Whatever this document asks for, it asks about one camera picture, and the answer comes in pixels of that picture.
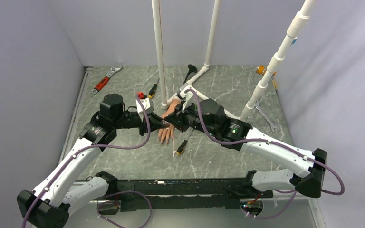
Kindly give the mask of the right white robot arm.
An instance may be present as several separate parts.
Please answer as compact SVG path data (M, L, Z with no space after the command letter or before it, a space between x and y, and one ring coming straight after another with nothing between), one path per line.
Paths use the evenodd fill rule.
M191 104L183 111L182 105L178 105L165 120L181 132L188 128L208 132L225 148L265 156L283 166L278 171L249 171L243 183L245 195L255 197L269 190L295 190L310 198L321 196L326 151L304 150L276 140L249 123L228 117L224 107L212 99L201 101L200 108L198 111Z

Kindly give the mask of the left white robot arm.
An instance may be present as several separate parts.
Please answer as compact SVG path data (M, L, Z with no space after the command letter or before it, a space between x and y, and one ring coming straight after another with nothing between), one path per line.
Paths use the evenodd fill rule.
M38 228L62 228L71 215L90 201L100 197L110 200L117 195L117 178L104 171L77 188L73 184L88 164L111 146L117 130L136 128L141 136L149 138L152 131L165 126L154 113L151 98L138 93L135 102L136 110L130 112L121 95L108 94L103 98L99 110L59 165L33 190L22 190L17 196L22 227L31 224Z

